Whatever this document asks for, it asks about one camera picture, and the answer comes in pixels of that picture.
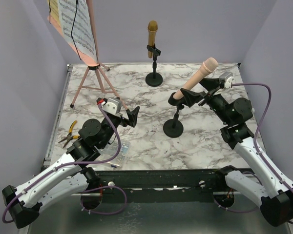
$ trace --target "microphone head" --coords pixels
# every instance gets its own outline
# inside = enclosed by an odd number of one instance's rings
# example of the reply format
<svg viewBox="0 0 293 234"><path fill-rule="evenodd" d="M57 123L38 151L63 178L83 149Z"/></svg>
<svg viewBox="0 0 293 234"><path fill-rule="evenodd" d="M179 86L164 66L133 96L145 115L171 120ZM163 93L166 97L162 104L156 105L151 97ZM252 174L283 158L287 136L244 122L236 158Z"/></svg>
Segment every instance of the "microphone head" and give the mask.
<svg viewBox="0 0 293 234"><path fill-rule="evenodd" d="M212 73L218 67L218 62L214 58L208 58L203 62L203 66L206 70Z"/></svg>
<svg viewBox="0 0 293 234"><path fill-rule="evenodd" d="M158 29L158 26L157 26L157 22L155 20L151 20L150 23L148 23L148 27L147 29L150 31L150 32L155 32L157 31Z"/></svg>

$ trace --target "round black base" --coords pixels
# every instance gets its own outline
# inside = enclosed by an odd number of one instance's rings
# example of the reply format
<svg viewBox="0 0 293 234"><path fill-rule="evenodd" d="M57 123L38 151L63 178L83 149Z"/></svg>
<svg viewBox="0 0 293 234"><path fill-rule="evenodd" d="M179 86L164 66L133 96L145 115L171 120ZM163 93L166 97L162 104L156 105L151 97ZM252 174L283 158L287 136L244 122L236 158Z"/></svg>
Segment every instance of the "round black base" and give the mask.
<svg viewBox="0 0 293 234"><path fill-rule="evenodd" d="M153 78L153 73L146 76L146 83L149 86L157 87L163 83L163 77L159 73L155 73L155 78Z"/></svg>
<svg viewBox="0 0 293 234"><path fill-rule="evenodd" d="M180 137L182 132L184 131L184 127L182 123L179 120L177 120L176 126L173 128L172 127L173 122L174 120L170 119L164 123L164 126L163 126L164 133L166 134L166 136L171 138Z"/></svg>

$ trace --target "marble tabletop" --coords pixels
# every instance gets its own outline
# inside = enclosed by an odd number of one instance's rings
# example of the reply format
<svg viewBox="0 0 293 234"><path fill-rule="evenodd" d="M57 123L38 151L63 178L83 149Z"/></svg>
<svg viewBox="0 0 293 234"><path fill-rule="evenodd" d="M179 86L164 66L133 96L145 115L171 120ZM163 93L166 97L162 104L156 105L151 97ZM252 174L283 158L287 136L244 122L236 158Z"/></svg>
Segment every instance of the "marble tabletop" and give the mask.
<svg viewBox="0 0 293 234"><path fill-rule="evenodd" d="M169 138L163 132L163 124L173 118L176 111L175 107L168 104L168 98L198 70L201 64L158 64L157 71L164 79L159 87L150 87L145 83L146 75L152 71L152 64L107 65L110 71L106 72L106 75L128 108L133 110L140 106L140 111L135 128L118 127L121 140L130 142L123 166L115 169L109 164L94 165L96 170L205 169L222 168L227 165L249 167L245 160L223 141L220 129L224 125L208 106L194 105L191 108L185 107L180 112L179 120L184 126L184 132L179 138ZM73 132L77 134L87 119L96 118L102 121L103 115L96 105L96 100L113 97L112 94L82 89L74 108L70 108L85 70L85 65L73 67L51 163L65 153L63 144L58 141L66 136L72 122L78 121ZM242 82L238 67L233 63L220 64L208 77L218 78L225 71L233 73L235 82ZM84 85L98 87L94 71L89 72ZM197 85L193 90L201 92L204 88ZM222 95L229 103L239 97L247 98L243 86L224 90ZM255 132L255 119L249 120L247 124Z"/></svg>

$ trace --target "gold microphone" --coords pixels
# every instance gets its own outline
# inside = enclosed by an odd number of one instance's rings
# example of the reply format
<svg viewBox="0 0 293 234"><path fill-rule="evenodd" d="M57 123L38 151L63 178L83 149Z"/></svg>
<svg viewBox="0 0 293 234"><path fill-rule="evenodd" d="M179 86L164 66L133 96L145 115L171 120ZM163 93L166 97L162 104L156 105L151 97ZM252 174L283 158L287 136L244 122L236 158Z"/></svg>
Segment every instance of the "gold microphone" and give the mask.
<svg viewBox="0 0 293 234"><path fill-rule="evenodd" d="M151 20L150 23L148 23L148 27L147 27L147 30L148 30L148 45L149 46L154 47L154 45L155 45L155 35L156 35L156 32L157 32L157 29L158 29L157 22L154 21L154 20ZM152 58L153 53L148 51L147 55L148 55L149 58Z"/></svg>

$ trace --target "pink microphone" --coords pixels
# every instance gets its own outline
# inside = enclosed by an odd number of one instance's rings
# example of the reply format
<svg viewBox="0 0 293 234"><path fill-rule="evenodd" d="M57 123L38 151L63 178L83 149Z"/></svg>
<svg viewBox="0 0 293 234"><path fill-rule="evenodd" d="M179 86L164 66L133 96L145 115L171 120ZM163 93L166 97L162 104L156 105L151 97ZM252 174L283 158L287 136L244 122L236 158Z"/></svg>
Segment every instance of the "pink microphone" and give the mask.
<svg viewBox="0 0 293 234"><path fill-rule="evenodd" d="M197 85L204 77L212 73L218 66L218 62L214 58L209 58L203 62L199 70L182 86L183 89L191 90ZM178 90L173 96L174 99L179 100L183 94Z"/></svg>

